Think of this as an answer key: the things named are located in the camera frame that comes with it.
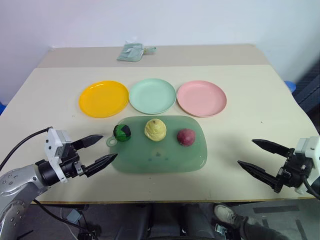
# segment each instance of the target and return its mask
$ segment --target shoe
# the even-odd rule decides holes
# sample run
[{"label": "shoe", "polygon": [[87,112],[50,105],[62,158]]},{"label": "shoe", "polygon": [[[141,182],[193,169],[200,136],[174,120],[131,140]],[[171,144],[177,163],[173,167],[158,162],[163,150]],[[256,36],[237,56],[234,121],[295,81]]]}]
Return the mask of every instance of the shoe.
[{"label": "shoe", "polygon": [[240,226],[239,220],[243,218],[242,216],[236,214],[231,208],[222,204],[216,205],[213,208],[213,213],[219,221],[229,224],[234,228]]}]

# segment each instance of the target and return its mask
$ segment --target table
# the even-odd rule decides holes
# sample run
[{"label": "table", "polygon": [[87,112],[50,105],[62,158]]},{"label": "table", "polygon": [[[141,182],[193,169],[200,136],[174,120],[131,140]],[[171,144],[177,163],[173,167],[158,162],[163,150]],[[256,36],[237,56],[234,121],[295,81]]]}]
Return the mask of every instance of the table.
[{"label": "table", "polygon": [[[143,116],[130,104],[114,116],[92,118],[81,112],[78,98],[88,85],[115,80],[130,89],[145,78],[161,78],[177,90],[184,82],[205,80],[227,96],[226,108],[213,117],[195,117],[207,142],[203,168],[185,173],[127,174],[112,165],[93,175],[57,183],[39,196],[44,203],[260,201],[307,198],[293,188],[277,194],[244,171],[237,160],[276,175],[285,159],[262,150],[251,139],[267,139],[295,148],[299,138],[318,136],[285,83],[252,45],[167,46],[140,62],[117,62],[120,47],[58,48],[33,70],[0,117],[0,158],[27,135],[48,126],[66,130],[72,140],[91,134],[105,137],[79,152],[83,164],[109,152],[106,139],[119,120]],[[175,103],[161,115],[189,116]],[[46,134],[26,142],[2,174],[45,159]]]}]

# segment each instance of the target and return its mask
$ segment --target green ball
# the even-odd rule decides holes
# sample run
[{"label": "green ball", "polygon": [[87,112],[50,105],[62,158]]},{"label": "green ball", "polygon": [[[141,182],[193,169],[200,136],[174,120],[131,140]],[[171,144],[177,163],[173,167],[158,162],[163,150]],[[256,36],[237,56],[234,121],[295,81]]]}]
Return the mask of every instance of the green ball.
[{"label": "green ball", "polygon": [[116,125],[113,129],[113,136],[119,142],[128,141],[131,137],[130,128],[125,124]]}]

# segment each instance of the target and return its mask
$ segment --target white wall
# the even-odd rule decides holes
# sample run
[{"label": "white wall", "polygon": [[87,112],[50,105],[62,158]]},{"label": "white wall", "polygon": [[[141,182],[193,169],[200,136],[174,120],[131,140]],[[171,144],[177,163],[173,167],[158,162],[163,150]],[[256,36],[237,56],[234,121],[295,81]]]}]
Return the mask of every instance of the white wall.
[{"label": "white wall", "polygon": [[320,0],[0,0],[0,101],[50,47],[256,44],[283,80],[320,53]]}]

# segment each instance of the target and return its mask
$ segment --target cutting board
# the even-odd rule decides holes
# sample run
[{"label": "cutting board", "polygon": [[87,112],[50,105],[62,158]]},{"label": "cutting board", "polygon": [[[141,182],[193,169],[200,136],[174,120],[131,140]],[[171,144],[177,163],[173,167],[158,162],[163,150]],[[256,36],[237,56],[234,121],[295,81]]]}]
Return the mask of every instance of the cutting board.
[{"label": "cutting board", "polygon": [[[166,136],[155,142],[145,136],[145,125],[151,119],[160,119],[166,125]],[[188,116],[133,116],[118,124],[128,125],[131,138],[118,141],[110,153],[118,153],[112,162],[115,169],[124,173],[185,173],[202,168],[207,160],[207,144],[199,123]],[[191,146],[177,141],[181,129],[195,131]]]}]

